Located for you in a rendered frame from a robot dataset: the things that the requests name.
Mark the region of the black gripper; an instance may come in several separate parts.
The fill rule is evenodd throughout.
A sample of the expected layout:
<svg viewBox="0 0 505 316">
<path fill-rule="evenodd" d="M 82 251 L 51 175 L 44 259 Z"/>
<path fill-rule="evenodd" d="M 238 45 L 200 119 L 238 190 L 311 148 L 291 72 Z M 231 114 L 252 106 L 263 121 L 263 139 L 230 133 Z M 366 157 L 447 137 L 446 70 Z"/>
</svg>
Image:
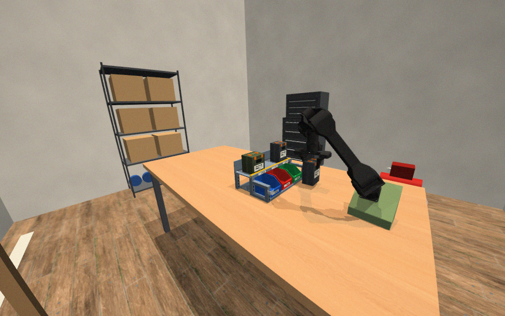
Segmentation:
<svg viewBox="0 0 505 316">
<path fill-rule="evenodd" d="M 328 159 L 332 156 L 331 151 L 318 152 L 319 151 L 318 150 L 318 144 L 319 144 L 318 140 L 317 141 L 307 140 L 306 144 L 307 144 L 307 150 L 302 149 L 302 148 L 295 149 L 294 154 L 298 155 L 302 159 L 302 161 L 307 159 L 307 154 L 318 155 L 319 157 L 317 158 L 317 169 L 319 168 L 323 159 Z"/>
</svg>

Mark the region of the blue bin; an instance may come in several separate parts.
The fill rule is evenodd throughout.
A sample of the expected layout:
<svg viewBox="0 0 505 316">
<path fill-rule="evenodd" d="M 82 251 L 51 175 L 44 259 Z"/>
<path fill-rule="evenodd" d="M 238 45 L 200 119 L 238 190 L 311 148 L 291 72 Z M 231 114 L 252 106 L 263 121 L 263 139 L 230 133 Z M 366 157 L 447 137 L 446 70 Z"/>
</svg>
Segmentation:
<svg viewBox="0 0 505 316">
<path fill-rule="evenodd" d="M 279 192 L 281 192 L 281 184 L 273 175 L 264 173 L 262 175 L 259 175 L 258 177 L 255 177 L 254 180 L 271 186 L 271 191 L 274 190 L 274 193 L 271 195 L 271 198 L 276 194 L 278 194 Z M 261 188 L 260 186 L 255 185 L 255 192 L 265 196 L 265 189 Z"/>
</svg>

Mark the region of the grey metal bin rack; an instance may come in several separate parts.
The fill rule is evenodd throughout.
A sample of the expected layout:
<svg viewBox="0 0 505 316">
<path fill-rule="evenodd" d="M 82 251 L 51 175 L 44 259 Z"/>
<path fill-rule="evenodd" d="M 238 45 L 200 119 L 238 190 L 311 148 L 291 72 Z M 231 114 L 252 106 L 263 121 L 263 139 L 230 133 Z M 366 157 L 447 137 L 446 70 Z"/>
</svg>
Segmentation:
<svg viewBox="0 0 505 316">
<path fill-rule="evenodd" d="M 269 203 L 270 201 L 272 201 L 273 199 L 275 199 L 277 196 L 281 195 L 282 193 L 284 193 L 286 190 L 288 190 L 289 188 L 291 188 L 292 186 L 294 186 L 295 184 L 297 184 L 299 181 L 302 180 L 302 178 L 300 178 L 299 180 L 297 180 L 296 182 L 292 183 L 290 186 L 287 186 L 284 190 L 281 190 L 281 192 L 279 192 L 278 194 L 276 194 L 275 196 L 273 196 L 272 198 L 270 198 L 270 195 L 274 193 L 274 190 L 270 191 L 270 185 L 268 184 L 265 184 L 265 183 L 262 183 L 262 182 L 259 182 L 259 181 L 256 181 L 254 180 L 255 177 L 258 177 L 259 175 L 261 174 L 264 174 L 276 167 L 279 167 L 285 163 L 288 163 L 288 164 L 293 164 L 297 167 L 301 167 L 302 169 L 302 164 L 298 164 L 298 163 L 294 163 L 292 162 L 292 159 L 288 159 L 288 160 L 285 160 L 279 164 L 276 164 L 276 162 L 272 162 L 270 161 L 270 150 L 267 150 L 267 151 L 264 151 L 262 152 L 265 154 L 265 168 L 266 167 L 269 167 L 268 169 L 265 169 L 259 173 L 256 173 L 254 175 L 252 175 L 250 177 L 250 174 L 248 173 L 245 173 L 242 171 L 242 160 L 239 159 L 239 160 L 236 160 L 236 161 L 233 161 L 234 162 L 234 176 L 235 176 L 235 188 L 236 189 L 243 189 L 243 190 L 246 190 L 247 192 L 250 192 L 250 195 L 251 196 L 254 196 L 262 201 L 265 201 L 267 203 Z M 276 164 L 276 165 L 274 165 Z M 274 166 L 272 166 L 274 165 Z M 272 167 L 270 167 L 272 166 Z M 247 178 L 249 178 L 249 181 L 240 185 L 240 175 L 242 176 L 245 176 Z M 262 188 L 265 189 L 265 196 L 261 195 L 261 194 L 258 194 L 255 192 L 255 185 L 256 186 L 260 186 Z"/>
</svg>

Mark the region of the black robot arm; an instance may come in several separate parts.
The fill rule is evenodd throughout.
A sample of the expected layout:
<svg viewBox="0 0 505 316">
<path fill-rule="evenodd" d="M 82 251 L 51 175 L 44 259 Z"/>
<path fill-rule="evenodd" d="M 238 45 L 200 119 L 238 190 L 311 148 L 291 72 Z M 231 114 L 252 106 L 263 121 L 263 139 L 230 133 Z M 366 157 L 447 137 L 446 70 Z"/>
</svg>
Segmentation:
<svg viewBox="0 0 505 316">
<path fill-rule="evenodd" d="M 360 198 L 378 202 L 381 186 L 385 182 L 372 167 L 358 160 L 336 131 L 336 123 L 332 117 L 332 114 L 322 107 L 308 107 L 301 113 L 298 130 L 309 141 L 317 141 L 319 136 L 324 137 L 348 167 L 347 175 Z"/>
</svg>

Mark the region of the red open bin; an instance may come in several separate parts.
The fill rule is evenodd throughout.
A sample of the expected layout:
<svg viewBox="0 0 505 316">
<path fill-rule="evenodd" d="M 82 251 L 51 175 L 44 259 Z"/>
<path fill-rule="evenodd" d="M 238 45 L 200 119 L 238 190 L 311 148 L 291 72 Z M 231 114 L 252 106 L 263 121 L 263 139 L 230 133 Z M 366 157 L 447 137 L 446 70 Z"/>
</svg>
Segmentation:
<svg viewBox="0 0 505 316">
<path fill-rule="evenodd" d="M 292 177 L 283 169 L 275 168 L 266 172 L 266 174 L 273 175 L 279 181 L 282 185 L 281 190 L 292 184 Z"/>
</svg>

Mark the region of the green open bin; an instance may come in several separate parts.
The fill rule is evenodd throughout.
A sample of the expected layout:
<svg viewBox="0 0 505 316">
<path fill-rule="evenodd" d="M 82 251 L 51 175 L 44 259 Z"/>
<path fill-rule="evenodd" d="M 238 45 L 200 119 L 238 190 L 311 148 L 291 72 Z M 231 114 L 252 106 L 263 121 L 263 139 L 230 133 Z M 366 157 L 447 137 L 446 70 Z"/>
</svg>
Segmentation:
<svg viewBox="0 0 505 316">
<path fill-rule="evenodd" d="M 277 168 L 285 170 L 292 177 L 292 183 L 296 182 L 302 177 L 302 172 L 298 169 L 297 166 L 293 164 L 285 163 Z"/>
</svg>

